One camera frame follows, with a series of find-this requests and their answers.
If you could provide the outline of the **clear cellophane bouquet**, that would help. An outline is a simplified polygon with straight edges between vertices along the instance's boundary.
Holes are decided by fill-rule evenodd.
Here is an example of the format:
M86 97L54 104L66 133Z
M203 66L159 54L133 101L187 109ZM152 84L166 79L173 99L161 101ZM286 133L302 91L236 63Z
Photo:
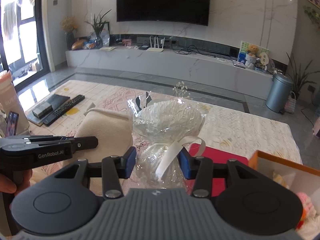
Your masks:
M205 111L187 102L188 87L183 81L173 87L173 99L154 99L149 93L127 101L132 132L147 145L139 150L133 178L138 187L186 189L178 154L185 146L200 142L196 155L206 147L199 133Z

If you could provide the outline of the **smartphone on stand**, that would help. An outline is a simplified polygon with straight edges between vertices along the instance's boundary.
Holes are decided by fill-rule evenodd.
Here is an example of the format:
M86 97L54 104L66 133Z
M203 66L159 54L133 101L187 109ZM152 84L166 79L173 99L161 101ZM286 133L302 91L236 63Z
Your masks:
M6 127L6 137L11 137L16 135L17 124L18 124L19 114L10 111L7 118L7 127Z

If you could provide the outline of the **long black remote keyboard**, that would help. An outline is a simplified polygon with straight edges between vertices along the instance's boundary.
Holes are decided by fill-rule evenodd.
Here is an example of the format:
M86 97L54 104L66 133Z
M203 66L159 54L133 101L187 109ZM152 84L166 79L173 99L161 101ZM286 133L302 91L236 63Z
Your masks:
M43 120L43 124L45 126L50 126L57 119L59 119L61 116L63 116L65 113L67 113L70 109L72 109L78 103L82 102L84 99L85 99L84 95L77 95L76 97L72 98L71 100L68 100L66 103L64 103L62 106L60 106L58 109L56 109L52 113L50 113Z

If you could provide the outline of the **grey green small box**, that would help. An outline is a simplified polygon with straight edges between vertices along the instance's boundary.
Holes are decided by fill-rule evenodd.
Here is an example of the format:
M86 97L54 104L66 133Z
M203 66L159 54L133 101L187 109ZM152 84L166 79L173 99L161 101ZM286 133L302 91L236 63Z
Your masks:
M35 117L41 119L47 114L51 113L53 111L53 107L49 103L43 103L32 110L32 113Z

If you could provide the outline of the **beige paper bag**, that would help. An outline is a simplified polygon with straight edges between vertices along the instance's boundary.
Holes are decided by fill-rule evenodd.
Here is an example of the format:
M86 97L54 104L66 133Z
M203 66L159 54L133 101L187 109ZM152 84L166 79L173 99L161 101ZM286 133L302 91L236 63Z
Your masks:
M18 99L14 84L12 83L12 76L7 70L1 72L0 94L1 106L6 115L9 116L9 112L19 115L16 133L20 135L26 132L29 128L29 121Z

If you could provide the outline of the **grey marble tv bench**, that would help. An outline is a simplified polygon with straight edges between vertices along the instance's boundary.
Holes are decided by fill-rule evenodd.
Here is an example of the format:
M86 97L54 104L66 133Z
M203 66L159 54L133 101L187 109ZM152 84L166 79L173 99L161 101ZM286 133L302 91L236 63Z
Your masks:
M121 70L170 77L267 99L272 76L236 67L232 61L199 54L182 55L166 49L161 53L126 47L111 51L69 50L70 67Z

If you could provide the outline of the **orange storage box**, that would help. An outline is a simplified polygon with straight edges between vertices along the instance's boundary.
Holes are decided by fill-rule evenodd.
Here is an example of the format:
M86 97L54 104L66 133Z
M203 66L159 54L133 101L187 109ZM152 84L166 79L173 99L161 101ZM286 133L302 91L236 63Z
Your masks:
M316 217L296 232L302 239L319 239L319 170L262 151L256 151L248 165L295 194L304 192L311 198Z

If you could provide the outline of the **grey metal trash bin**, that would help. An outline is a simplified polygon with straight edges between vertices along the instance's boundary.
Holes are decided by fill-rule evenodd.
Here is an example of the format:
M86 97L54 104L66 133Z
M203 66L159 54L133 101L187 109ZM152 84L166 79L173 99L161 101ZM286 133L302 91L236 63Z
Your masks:
M268 94L265 105L271 111L280 113L284 110L285 104L293 87L293 81L290 77L282 74L273 76L273 84Z

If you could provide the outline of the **white wifi router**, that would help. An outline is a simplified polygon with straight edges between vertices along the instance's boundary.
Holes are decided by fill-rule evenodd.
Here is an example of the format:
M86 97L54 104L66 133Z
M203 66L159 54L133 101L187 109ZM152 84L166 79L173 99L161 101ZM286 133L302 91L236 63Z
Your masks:
M150 42L150 44L149 44L147 51L156 52L156 53L162 53L164 51L164 41L163 41L163 44L160 46L158 36L154 36L154 37L150 36L149 42Z

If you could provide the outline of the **potted plant on bench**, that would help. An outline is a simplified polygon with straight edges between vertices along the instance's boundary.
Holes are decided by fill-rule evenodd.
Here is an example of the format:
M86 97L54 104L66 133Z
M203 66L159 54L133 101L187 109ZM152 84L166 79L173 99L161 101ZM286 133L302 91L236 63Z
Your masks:
M85 21L85 23L89 24L93 30L94 33L96 35L94 44L95 44L95 48L100 49L103 46L103 39L101 38L101 32L104 29L105 24L108 24L108 22L106 20L104 20L104 17L111 11L111 9L109 11L107 11L106 13L104 13L103 15L101 14L101 11L99 12L99 14L96 16L93 16L93 21L89 22L89 21Z

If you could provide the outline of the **dried flowers dark vase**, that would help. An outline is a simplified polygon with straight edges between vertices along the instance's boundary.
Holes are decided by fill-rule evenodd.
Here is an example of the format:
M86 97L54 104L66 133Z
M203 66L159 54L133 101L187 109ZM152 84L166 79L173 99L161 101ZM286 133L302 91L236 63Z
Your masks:
M60 22L61 28L66 34L67 49L71 50L75 42L74 32L78 31L78 26L74 16L65 16Z

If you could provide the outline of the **teddy bear figurine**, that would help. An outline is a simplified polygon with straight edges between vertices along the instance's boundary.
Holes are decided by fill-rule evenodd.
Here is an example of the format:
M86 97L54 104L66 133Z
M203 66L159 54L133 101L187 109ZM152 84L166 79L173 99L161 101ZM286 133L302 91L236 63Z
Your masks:
M248 69L254 69L259 53L259 47L255 44L249 44L246 50L245 66Z

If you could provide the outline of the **green potted floor plant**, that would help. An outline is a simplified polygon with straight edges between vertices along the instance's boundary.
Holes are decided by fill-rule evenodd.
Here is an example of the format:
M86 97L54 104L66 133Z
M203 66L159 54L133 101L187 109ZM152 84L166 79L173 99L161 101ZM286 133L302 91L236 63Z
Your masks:
M292 87L292 92L295 94L296 99L299 98L300 96L300 91L305 85L308 84L316 84L315 81L309 80L309 77L312 75L319 74L319 70L310 70L310 66L313 62L311 60L306 67L302 67L302 64L297 64L294 55L292 54L291 56L289 54L286 54L287 58L289 59L289 63L287 65L287 71L286 74L291 78L293 81L293 87Z

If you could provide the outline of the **black wall television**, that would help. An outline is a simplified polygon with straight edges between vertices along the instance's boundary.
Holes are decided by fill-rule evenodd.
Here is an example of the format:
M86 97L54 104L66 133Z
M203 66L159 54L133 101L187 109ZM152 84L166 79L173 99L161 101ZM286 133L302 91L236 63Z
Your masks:
M117 0L117 21L164 21L207 26L210 0Z

